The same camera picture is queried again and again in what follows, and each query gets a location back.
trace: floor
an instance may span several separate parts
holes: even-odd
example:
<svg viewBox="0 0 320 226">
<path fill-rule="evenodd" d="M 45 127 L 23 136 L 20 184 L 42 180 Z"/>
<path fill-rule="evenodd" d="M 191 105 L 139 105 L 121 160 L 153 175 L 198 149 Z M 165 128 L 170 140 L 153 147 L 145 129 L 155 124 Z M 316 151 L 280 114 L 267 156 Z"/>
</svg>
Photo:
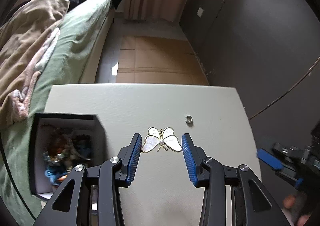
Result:
<svg viewBox="0 0 320 226">
<path fill-rule="evenodd" d="M 116 82 L 121 40 L 124 35 L 152 36 L 187 41 L 178 24 L 171 24 L 166 21 L 126 21 L 122 16 L 116 16 L 102 49 L 96 83 Z"/>
<path fill-rule="evenodd" d="M 116 83 L 209 85 L 188 41 L 123 36 Z"/>
</svg>

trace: blue clip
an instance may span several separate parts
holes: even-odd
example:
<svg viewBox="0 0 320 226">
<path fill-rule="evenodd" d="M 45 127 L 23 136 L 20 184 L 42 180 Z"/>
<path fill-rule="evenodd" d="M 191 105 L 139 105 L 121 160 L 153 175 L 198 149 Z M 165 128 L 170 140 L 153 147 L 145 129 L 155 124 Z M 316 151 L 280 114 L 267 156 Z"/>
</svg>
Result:
<svg viewBox="0 0 320 226">
<path fill-rule="evenodd" d="M 284 168 L 279 159 L 276 159 L 273 155 L 263 149 L 258 150 L 257 157 L 276 171 L 280 171 Z"/>
<path fill-rule="evenodd" d="M 303 179 L 302 179 L 302 178 L 299 178 L 299 179 L 296 181 L 294 187 L 297 189 L 297 188 L 301 185 L 302 182 L 303 182 Z"/>
</svg>

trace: gold wire frame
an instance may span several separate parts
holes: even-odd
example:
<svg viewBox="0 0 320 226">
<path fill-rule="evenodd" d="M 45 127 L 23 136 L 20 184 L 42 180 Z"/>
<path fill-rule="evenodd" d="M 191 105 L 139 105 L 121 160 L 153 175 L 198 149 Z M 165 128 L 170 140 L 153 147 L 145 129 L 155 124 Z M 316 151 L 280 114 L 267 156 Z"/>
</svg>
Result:
<svg viewBox="0 0 320 226">
<path fill-rule="evenodd" d="M 149 134 L 149 131 L 150 131 L 151 128 L 154 128 L 154 129 L 156 129 L 156 130 L 158 131 L 160 138 L 157 137 L 157 136 L 154 136 L 154 135 L 150 135 L 150 134 Z M 167 128 L 172 129 L 172 135 L 169 135 L 169 136 L 174 136 L 174 137 L 177 139 L 177 142 L 178 142 L 179 146 L 181 147 L 181 150 L 180 150 L 180 151 L 176 151 L 176 150 L 172 149 L 172 148 L 171 148 L 170 146 L 168 146 L 165 142 L 164 142 L 164 144 L 160 144 L 160 141 L 161 141 L 161 140 L 164 140 L 164 139 L 166 139 L 167 137 L 169 137 L 169 136 L 166 136 L 165 138 L 163 138 L 163 133 L 164 133 L 164 131 L 165 131 Z M 158 144 L 156 144 L 151 150 L 149 150 L 149 151 L 143 151 L 142 149 L 143 149 L 144 145 L 146 144 L 147 138 L 148 138 L 149 136 L 154 136 L 154 137 L 158 138 L 158 139 L 159 139 L 159 142 L 158 142 Z M 160 145 L 160 147 L 158 148 L 157 152 L 159 152 L 159 150 L 160 150 L 161 148 L 163 148 L 164 150 L 167 151 L 168 149 L 166 149 L 166 148 L 164 147 L 164 145 L 165 145 L 167 148 L 169 148 L 169 149 L 171 149 L 172 151 L 174 151 L 174 152 L 179 153 L 179 152 L 182 151 L 182 146 L 181 146 L 181 144 L 179 143 L 179 140 L 178 140 L 177 136 L 174 135 L 174 130 L 173 130 L 172 127 L 166 127 L 166 128 L 164 128 L 164 130 L 162 130 L 162 129 L 160 128 L 160 131 L 159 131 L 156 127 L 150 127 L 150 128 L 148 128 L 148 135 L 147 135 L 147 136 L 145 137 L 145 139 L 144 139 L 144 143 L 143 143 L 143 145 L 142 145 L 142 147 L 141 147 L 141 152 L 143 152 L 143 153 L 149 153 L 149 152 L 151 152 L 153 149 L 155 149 L 158 145 Z"/>
</svg>

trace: wire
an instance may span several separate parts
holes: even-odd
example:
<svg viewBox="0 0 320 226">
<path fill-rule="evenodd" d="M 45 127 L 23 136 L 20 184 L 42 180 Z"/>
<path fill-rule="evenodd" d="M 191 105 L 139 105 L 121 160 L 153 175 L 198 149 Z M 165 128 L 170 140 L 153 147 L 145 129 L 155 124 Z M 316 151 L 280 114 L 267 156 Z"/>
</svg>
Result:
<svg viewBox="0 0 320 226">
<path fill-rule="evenodd" d="M 302 78 L 296 83 L 294 84 L 286 93 L 284 93 L 283 95 L 281 95 L 280 97 L 278 97 L 276 100 L 272 101 L 268 106 L 266 106 L 264 109 L 260 110 L 258 113 L 256 113 L 255 115 L 253 115 L 252 117 L 249 118 L 253 119 L 254 117 L 256 117 L 257 115 L 259 115 L 260 113 L 262 113 L 263 111 L 265 111 L 266 109 L 268 109 L 269 107 L 271 107 L 274 103 L 276 103 L 277 101 L 279 101 L 280 99 L 282 99 L 285 95 L 287 95 L 291 90 L 293 90 L 306 76 L 309 75 L 309 73 L 314 69 L 314 67 L 318 64 L 318 62 L 320 61 L 320 57 L 316 60 L 316 62 L 311 66 L 311 68 L 305 73 L 305 75 L 302 76 Z"/>
<path fill-rule="evenodd" d="M 23 205 L 25 206 L 25 208 L 27 209 L 27 211 L 29 212 L 29 214 L 31 215 L 31 217 L 32 217 L 34 220 L 36 220 L 36 218 L 34 217 L 33 213 L 30 211 L 28 205 L 26 204 L 25 200 L 23 199 L 21 193 L 19 192 L 19 190 L 18 190 L 18 188 L 17 188 L 17 186 L 16 186 L 16 184 L 15 184 L 15 182 L 14 182 L 14 179 L 13 179 L 13 177 L 12 177 L 12 174 L 11 174 L 11 172 L 10 172 L 10 168 L 9 168 L 9 165 L 8 165 L 8 162 L 7 162 L 7 158 L 6 158 L 5 153 L 4 153 L 4 148 L 3 148 L 3 144 L 2 144 L 1 134 L 0 134 L 0 151 L 1 151 L 1 155 L 2 155 L 3 162 L 4 162 L 4 166 L 5 166 L 6 170 L 7 170 L 7 173 L 8 173 L 8 175 L 9 175 L 10 181 L 11 181 L 11 183 L 12 183 L 15 191 L 17 192 L 20 200 L 22 201 Z"/>
</svg>

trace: blue gripper pad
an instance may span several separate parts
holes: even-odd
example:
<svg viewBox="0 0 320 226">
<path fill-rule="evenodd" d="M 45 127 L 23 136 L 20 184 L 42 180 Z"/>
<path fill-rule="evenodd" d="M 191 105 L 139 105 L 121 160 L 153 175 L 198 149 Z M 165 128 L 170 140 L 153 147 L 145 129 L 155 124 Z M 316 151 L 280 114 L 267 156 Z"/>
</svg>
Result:
<svg viewBox="0 0 320 226">
<path fill-rule="evenodd" d="M 196 186 L 198 183 L 198 178 L 196 174 L 196 164 L 193 160 L 193 156 L 185 135 L 182 136 L 182 152 L 184 160 L 186 162 L 190 181 L 193 183 L 194 186 Z"/>
<path fill-rule="evenodd" d="M 275 158 L 270 153 L 268 153 L 266 150 L 259 149 L 257 151 L 257 157 L 261 161 L 265 162 L 267 165 L 271 166 L 271 168 L 276 171 L 280 171 L 284 168 L 281 161 L 279 159 Z"/>
<path fill-rule="evenodd" d="M 127 183 L 131 183 L 134 179 L 134 176 L 136 174 L 138 161 L 140 158 L 141 153 L 141 146 L 142 146 L 142 138 L 141 135 L 139 135 L 138 140 L 136 141 L 136 144 L 133 148 L 132 155 L 130 157 L 129 163 L 128 163 L 128 172 L 127 172 Z"/>
</svg>

